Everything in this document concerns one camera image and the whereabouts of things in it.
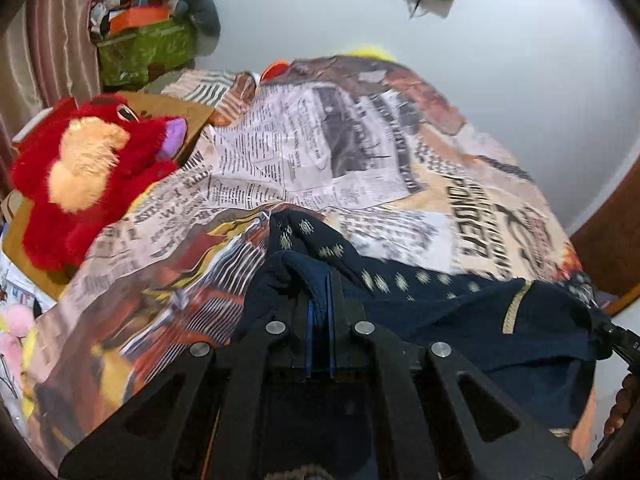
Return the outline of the person's right hand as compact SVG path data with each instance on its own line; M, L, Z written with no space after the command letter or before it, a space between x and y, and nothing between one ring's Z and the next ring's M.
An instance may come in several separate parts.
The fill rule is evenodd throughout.
M639 379L629 374L622 382L622 388L615 396L615 403L603 426L605 437L623 427L625 419L639 396Z

